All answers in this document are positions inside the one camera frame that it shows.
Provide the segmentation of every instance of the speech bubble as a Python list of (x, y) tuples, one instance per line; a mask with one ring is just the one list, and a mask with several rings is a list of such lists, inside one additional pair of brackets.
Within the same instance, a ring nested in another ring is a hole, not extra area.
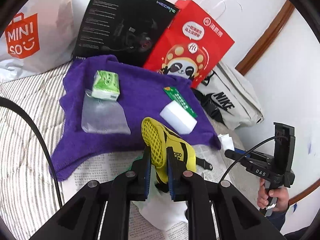
[(186, 22), (182, 27), (182, 32), (190, 40), (199, 41), (203, 38), (204, 28), (196, 22)]

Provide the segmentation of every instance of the wooden molding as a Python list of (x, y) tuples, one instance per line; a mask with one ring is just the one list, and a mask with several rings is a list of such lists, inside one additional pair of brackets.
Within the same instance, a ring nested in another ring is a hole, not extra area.
[(318, 179), (314, 184), (312, 184), (310, 187), (302, 191), (300, 194), (289, 199), (289, 205), (295, 204), (298, 201), (302, 200), (304, 197), (308, 196), (311, 192), (316, 190), (319, 186), (320, 186), (320, 179)]
[(291, 14), (293, 13), (294, 5), (287, 0), (274, 18), (268, 29), (263, 33), (260, 39), (249, 50), (244, 59), (236, 66), (242, 75), (245, 75), (263, 53), (269, 48), (270, 44), (275, 40), (281, 31), (282, 27), (287, 23)]

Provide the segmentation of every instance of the black box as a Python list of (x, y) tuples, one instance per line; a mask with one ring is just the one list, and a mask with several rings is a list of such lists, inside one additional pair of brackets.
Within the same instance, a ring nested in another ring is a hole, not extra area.
[(165, 0), (90, 0), (74, 58), (113, 54), (142, 67), (178, 11)]

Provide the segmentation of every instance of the towel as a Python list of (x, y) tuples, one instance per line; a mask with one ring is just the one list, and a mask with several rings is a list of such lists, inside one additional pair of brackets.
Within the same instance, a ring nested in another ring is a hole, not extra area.
[[(119, 75), (119, 104), (131, 134), (93, 134), (81, 128), (84, 90), (91, 89), (97, 70)], [(220, 141), (204, 111), (190, 89), (190, 80), (177, 76), (160, 75), (147, 69), (119, 63), (113, 55), (76, 60), (63, 79), (66, 94), (60, 99), (65, 113), (64, 131), (52, 154), (52, 163), (58, 181), (67, 179), (88, 158), (102, 153), (143, 150), (141, 122), (151, 117), (174, 130), (159, 114), (171, 102), (164, 87), (176, 87), (186, 102), (198, 115), (197, 124), (182, 139), (190, 145), (204, 144), (221, 148)]]

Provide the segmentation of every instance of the hand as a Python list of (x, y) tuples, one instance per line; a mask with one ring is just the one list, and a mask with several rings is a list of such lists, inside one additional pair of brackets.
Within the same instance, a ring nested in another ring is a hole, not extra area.
[[(258, 191), (257, 204), (259, 208), (264, 209), (268, 205), (268, 194), (266, 188), (264, 187), (264, 179), (260, 178), (260, 188)], [(277, 197), (277, 204), (273, 211), (285, 211), (288, 208), (289, 193), (287, 188), (277, 188), (269, 191), (270, 197)]]

